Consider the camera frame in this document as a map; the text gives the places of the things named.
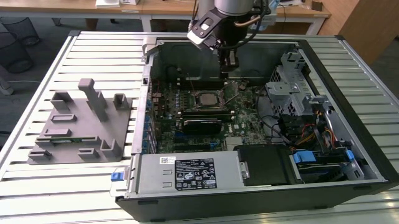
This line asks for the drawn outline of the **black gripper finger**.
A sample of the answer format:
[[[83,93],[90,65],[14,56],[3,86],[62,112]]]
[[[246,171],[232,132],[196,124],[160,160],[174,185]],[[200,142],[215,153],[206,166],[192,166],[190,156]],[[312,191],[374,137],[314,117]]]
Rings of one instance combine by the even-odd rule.
[[[231,72],[239,67],[239,59],[236,56],[236,50],[220,50],[219,51],[219,70],[220,79],[227,79]]]

